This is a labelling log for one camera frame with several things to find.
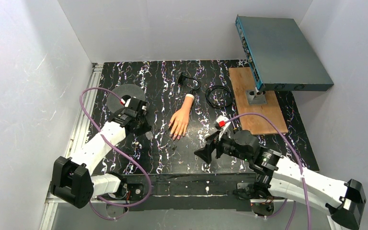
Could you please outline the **clear nail polish bottle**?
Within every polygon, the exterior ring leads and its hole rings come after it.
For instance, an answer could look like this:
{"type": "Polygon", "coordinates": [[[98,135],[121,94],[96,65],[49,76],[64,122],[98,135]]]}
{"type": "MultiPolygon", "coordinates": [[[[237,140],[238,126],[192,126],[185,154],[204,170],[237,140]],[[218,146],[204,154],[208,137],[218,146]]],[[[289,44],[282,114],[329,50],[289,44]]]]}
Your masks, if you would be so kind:
{"type": "Polygon", "coordinates": [[[153,133],[151,131],[148,131],[145,133],[145,136],[148,140],[152,140],[153,139],[153,133]]]}

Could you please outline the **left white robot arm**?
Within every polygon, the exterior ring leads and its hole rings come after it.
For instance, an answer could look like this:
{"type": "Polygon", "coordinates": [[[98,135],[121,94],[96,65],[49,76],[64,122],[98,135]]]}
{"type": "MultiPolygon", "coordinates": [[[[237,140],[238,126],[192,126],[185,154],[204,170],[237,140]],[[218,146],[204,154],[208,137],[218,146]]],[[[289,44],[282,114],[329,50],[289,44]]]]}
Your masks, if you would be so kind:
{"type": "Polygon", "coordinates": [[[138,98],[128,99],[80,150],[68,158],[58,157],[53,165],[50,193],[76,208],[83,208],[96,196],[120,195],[127,183],[123,176],[113,172],[94,176],[93,171],[112,147],[129,134],[140,136],[151,131],[145,118],[147,106],[138,98]]]}

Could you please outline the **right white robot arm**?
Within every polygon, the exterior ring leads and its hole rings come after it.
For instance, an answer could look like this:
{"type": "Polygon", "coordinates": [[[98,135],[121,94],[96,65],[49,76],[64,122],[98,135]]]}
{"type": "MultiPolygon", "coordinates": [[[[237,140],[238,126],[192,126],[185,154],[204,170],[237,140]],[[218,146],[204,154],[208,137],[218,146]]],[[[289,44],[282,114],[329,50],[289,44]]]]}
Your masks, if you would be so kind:
{"type": "Polygon", "coordinates": [[[236,132],[232,138],[217,131],[208,136],[205,146],[194,154],[205,163],[211,163],[213,152],[216,158],[226,154],[244,160],[256,173],[255,182],[234,190],[238,197],[286,198],[324,212],[347,229],[360,228],[366,196],[359,181],[344,182],[300,168],[281,153],[261,146],[259,139],[247,130],[236,132]]]}

